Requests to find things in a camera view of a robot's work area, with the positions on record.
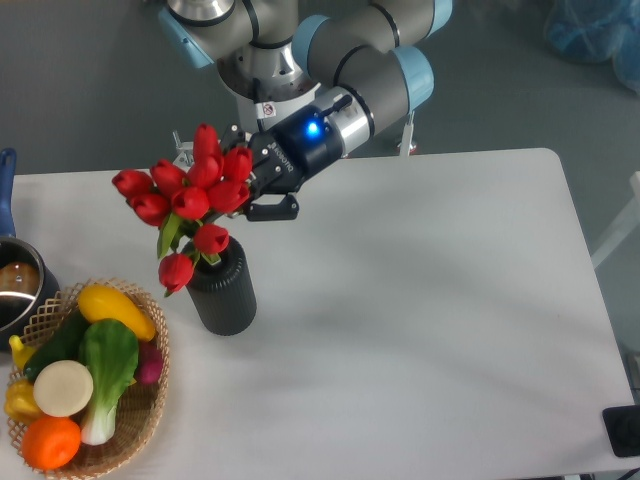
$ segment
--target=blue led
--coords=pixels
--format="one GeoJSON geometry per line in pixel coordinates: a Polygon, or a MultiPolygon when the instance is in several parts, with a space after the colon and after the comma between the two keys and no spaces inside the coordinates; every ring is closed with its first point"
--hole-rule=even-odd
{"type": "Polygon", "coordinates": [[[316,122],[309,122],[307,124],[307,137],[316,138],[320,135],[321,131],[320,126],[316,122]]]}

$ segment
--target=tulip bouquet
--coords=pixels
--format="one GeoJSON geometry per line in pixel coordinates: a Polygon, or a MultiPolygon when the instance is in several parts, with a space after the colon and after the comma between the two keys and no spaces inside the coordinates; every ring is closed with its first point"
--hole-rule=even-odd
{"type": "Polygon", "coordinates": [[[161,159],[150,174],[128,169],[112,180],[138,217],[159,229],[158,273],[165,296],[189,283],[198,262],[220,261],[229,232],[207,219],[233,213],[249,199],[247,180],[253,169],[249,148],[222,152],[215,129],[201,124],[193,142],[193,159],[188,171],[161,159]],[[185,237],[191,242],[179,252],[185,237]]]}

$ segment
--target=white table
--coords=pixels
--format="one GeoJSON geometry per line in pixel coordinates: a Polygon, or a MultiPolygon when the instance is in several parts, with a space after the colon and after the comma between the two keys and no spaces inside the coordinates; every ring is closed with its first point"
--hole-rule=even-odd
{"type": "MultiPolygon", "coordinates": [[[[19,177],[13,202],[18,236],[61,284],[126,278],[165,309],[165,414],[110,480],[640,466],[613,455],[601,419],[632,397],[553,152],[345,160],[303,187],[294,222],[225,219],[258,298],[231,338],[204,329],[186,291],[162,298],[156,232],[114,173],[19,177]]],[[[35,477],[0,430],[2,478],[35,477]]]]}

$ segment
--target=gray floor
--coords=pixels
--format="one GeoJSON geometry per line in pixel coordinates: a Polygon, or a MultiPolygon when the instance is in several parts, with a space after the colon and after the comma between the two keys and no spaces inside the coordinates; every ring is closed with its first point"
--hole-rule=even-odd
{"type": "MultiPolygon", "coordinates": [[[[301,16],[366,1],[302,0],[301,16]]],[[[459,0],[418,46],[436,75],[416,113],[420,153],[528,147],[556,151],[588,245],[632,198],[640,96],[608,64],[563,61],[544,44],[549,1],[459,0]]],[[[236,119],[214,68],[191,70],[158,28],[159,2],[0,2],[0,146],[19,173],[146,168],[173,155],[171,131],[236,119]]],[[[389,155],[401,126],[355,152],[389,155]]],[[[598,270],[621,353],[640,350],[640,231],[598,270]]],[[[617,478],[613,474],[599,480],[617,478]]]]}

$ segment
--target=fake vegetable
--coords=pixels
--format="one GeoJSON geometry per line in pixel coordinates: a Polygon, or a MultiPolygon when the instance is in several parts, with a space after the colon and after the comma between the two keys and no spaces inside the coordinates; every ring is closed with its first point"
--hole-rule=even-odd
{"type": "Polygon", "coordinates": [[[78,310],[74,310],[62,321],[51,338],[27,361],[23,369],[24,376],[33,383],[47,365],[59,360],[76,359],[78,347],[87,328],[89,323],[78,310]]]}
{"type": "Polygon", "coordinates": [[[87,367],[73,360],[47,366],[33,385],[33,398],[52,417],[70,417],[89,403],[93,379],[87,367]]]}
{"type": "Polygon", "coordinates": [[[78,295],[82,315],[95,323],[105,318],[120,320],[138,340],[150,341],[156,334],[153,322],[120,290],[106,285],[89,285],[78,295]]]}
{"type": "Polygon", "coordinates": [[[42,410],[33,398],[33,385],[23,378],[7,388],[4,412],[16,422],[29,425],[42,417],[42,410]]]}
{"type": "Polygon", "coordinates": [[[156,383],[162,374],[162,352],[154,345],[140,342],[138,351],[138,368],[134,375],[141,385],[156,383]]]}
{"type": "Polygon", "coordinates": [[[22,457],[40,470],[66,465],[79,449],[80,427],[66,417],[42,417],[29,425],[22,438],[22,457]]]}
{"type": "Polygon", "coordinates": [[[102,445],[116,429],[116,407],[138,366],[138,340],[122,322],[106,319],[89,327],[80,361],[93,377],[93,395],[82,419],[82,442],[102,445]]]}
{"type": "Polygon", "coordinates": [[[22,343],[22,340],[17,335],[11,335],[9,337],[9,346],[11,347],[11,357],[13,363],[16,364],[19,370],[24,368],[24,364],[36,353],[36,349],[29,347],[22,343]]]}

